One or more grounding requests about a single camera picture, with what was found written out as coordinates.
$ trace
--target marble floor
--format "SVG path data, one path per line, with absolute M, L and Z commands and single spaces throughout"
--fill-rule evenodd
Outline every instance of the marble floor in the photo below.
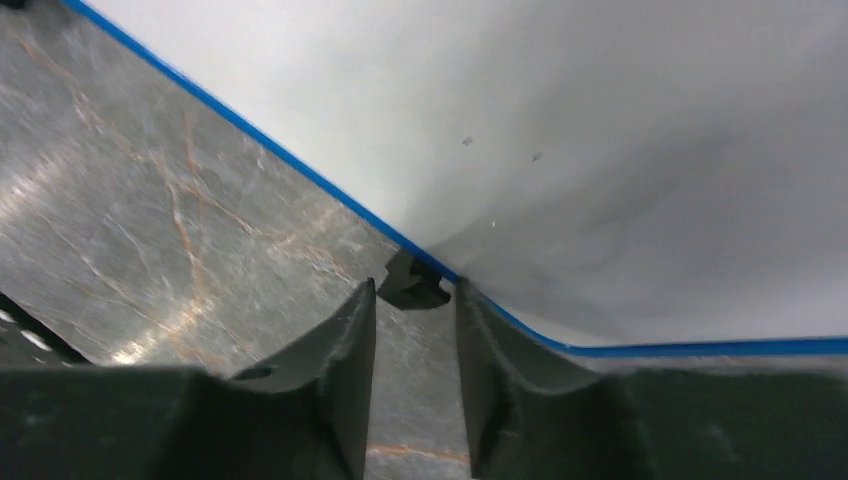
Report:
M 0 10 L 0 291 L 98 364 L 227 375 L 384 277 L 393 242 L 57 0 L 32 3 Z M 452 321 L 380 303 L 367 478 L 468 478 Z

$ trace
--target black plastic part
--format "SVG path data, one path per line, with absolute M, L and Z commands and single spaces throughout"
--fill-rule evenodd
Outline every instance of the black plastic part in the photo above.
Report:
M 61 337 L 0 293 L 0 367 L 88 363 Z
M 24 8 L 27 4 L 28 0 L 0 0 L 0 5 L 4 7 L 13 8 L 15 10 L 20 10 Z
M 466 280 L 456 336 L 471 471 L 484 480 L 844 479 L 842 379 L 601 375 L 516 330 Z
M 450 293 L 439 287 L 441 274 L 412 254 L 400 250 L 386 264 L 389 275 L 377 296 L 401 310 L 427 310 L 450 301 Z
M 361 479 L 375 302 L 369 280 L 329 319 L 230 380 L 181 367 L 3 371 L 0 472 Z

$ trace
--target white surface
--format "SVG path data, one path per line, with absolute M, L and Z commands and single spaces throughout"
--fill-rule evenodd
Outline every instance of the white surface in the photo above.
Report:
M 548 337 L 848 335 L 844 0 L 88 4 Z

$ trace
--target blue edge trim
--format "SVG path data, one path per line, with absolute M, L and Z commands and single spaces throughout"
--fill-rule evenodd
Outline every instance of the blue edge trim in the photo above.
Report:
M 365 207 L 356 202 L 353 198 L 341 191 L 326 178 L 319 175 L 317 172 L 309 168 L 305 163 L 298 160 L 294 155 L 289 153 L 285 148 L 274 142 L 267 135 L 263 134 L 258 128 L 240 117 L 236 112 L 232 111 L 226 105 L 218 101 L 215 97 L 200 88 L 194 82 L 181 75 L 177 70 L 170 67 L 162 59 L 157 57 L 153 52 L 135 41 L 128 34 L 124 33 L 117 25 L 111 23 L 105 17 L 97 13 L 94 9 L 86 5 L 82 0 L 64 0 L 70 8 L 75 10 L 80 15 L 91 20 L 95 25 L 103 29 L 107 34 L 111 35 L 115 40 L 129 48 L 133 53 L 140 56 L 148 63 L 156 67 L 160 72 L 164 73 L 168 78 L 176 82 L 190 94 L 197 97 L 198 100 L 205 103 L 212 110 L 227 119 L 233 125 L 241 129 L 247 135 L 253 137 L 257 142 L 265 148 L 280 157 L 283 161 L 291 165 L 295 170 L 305 175 L 307 178 L 315 182 L 319 187 L 327 193 L 345 204 L 348 208 L 356 212 L 357 215 L 365 219 L 368 223 L 374 226 L 387 237 L 394 240 L 401 248 L 414 254 L 422 262 L 427 263 L 431 267 L 438 270 L 445 278 L 451 282 L 456 282 L 458 275 L 456 272 L 449 269 L 447 266 L 433 258 L 430 254 L 422 250 L 420 247 L 409 241 L 401 235 L 397 230 L 393 229 L 386 222 L 377 218 L 376 215 L 368 211 Z M 516 327 L 527 333 L 530 337 L 537 340 L 539 343 L 553 350 L 585 357 L 680 357 L 680 356 L 716 356 L 716 355 L 832 355 L 848 353 L 848 338 L 821 338 L 821 339 L 788 339 L 788 340 L 751 340 L 751 341 L 732 341 L 732 342 L 708 342 L 708 343 L 686 343 L 686 344 L 658 344 L 658 345 L 632 345 L 620 347 L 578 347 L 557 342 L 538 332 L 534 331 L 520 320 L 515 318 L 503 308 L 491 302 L 495 310 L 505 318 L 509 319 Z

